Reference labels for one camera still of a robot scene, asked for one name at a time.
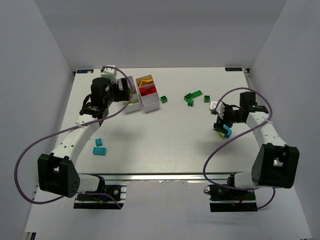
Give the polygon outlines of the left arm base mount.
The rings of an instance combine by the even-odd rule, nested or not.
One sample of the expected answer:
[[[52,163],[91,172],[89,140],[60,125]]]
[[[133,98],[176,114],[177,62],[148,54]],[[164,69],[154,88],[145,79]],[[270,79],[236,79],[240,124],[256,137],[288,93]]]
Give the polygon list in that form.
[[[84,191],[75,195],[74,209],[78,210],[121,210],[127,193],[127,183],[109,181],[100,177],[96,191]]]

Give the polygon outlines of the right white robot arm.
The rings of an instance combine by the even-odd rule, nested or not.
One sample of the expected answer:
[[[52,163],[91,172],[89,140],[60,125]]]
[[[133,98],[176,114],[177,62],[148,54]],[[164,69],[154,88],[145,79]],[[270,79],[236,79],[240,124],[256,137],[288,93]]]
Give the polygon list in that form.
[[[226,136],[233,124],[245,123],[259,146],[251,170],[231,174],[227,186],[240,189],[290,189],[293,186],[300,152],[297,147],[289,146],[282,140],[269,119],[271,112],[257,103],[254,92],[242,92],[238,107],[211,102],[210,111],[217,116],[213,125],[215,131]]]

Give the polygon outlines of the red curved lego brick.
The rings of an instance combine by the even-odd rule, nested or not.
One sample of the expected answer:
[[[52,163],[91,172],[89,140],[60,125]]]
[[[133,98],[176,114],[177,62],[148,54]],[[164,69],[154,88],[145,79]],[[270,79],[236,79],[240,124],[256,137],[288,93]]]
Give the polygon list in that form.
[[[146,95],[149,94],[149,90],[146,89],[146,88],[141,88],[141,89],[139,90],[139,93],[140,93],[140,95],[143,97],[143,96],[146,96]]]

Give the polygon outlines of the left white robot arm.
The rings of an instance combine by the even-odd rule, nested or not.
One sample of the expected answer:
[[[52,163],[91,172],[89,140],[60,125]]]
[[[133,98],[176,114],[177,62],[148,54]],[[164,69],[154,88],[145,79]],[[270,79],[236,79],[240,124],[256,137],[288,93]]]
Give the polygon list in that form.
[[[37,160],[39,188],[42,191],[68,198],[86,192],[98,196],[105,194],[103,177],[79,174],[75,165],[91,136],[109,118],[110,105],[113,102],[128,102],[132,98],[131,88],[128,77],[115,82],[105,77],[92,80],[91,93],[83,100],[74,128],[51,153],[43,153]]]

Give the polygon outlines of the red lego piece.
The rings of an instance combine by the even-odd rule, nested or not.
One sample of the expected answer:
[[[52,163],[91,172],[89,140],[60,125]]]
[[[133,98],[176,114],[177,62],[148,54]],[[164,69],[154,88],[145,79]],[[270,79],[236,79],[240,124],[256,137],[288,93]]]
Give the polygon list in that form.
[[[149,91],[149,94],[148,94],[148,95],[150,95],[150,94],[156,93],[156,92],[157,92],[157,89],[156,89],[155,86],[152,86],[152,87],[148,88],[148,91]]]

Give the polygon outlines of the orange yellow lego brick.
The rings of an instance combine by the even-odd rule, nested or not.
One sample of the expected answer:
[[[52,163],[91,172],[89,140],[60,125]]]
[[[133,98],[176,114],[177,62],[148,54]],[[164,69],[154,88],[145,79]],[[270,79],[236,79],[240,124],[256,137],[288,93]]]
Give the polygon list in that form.
[[[152,84],[154,81],[152,78],[148,78],[148,79],[141,79],[140,82],[139,82],[139,85],[138,87],[143,87],[143,86],[146,86],[146,85],[149,85],[149,84]]]

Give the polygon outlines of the pale yellow orange lego stack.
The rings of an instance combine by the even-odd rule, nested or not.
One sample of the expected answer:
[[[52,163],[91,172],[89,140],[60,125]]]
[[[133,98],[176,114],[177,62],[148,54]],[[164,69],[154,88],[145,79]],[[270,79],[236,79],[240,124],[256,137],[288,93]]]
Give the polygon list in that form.
[[[217,132],[217,134],[219,135],[220,138],[224,139],[225,138],[225,135],[221,132]]]

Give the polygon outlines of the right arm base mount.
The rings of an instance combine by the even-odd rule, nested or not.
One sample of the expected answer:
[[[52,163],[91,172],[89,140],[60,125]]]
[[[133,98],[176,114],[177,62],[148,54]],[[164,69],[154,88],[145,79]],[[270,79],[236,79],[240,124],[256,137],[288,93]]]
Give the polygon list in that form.
[[[257,212],[254,192],[233,190],[210,184],[203,189],[209,196],[211,213]]]

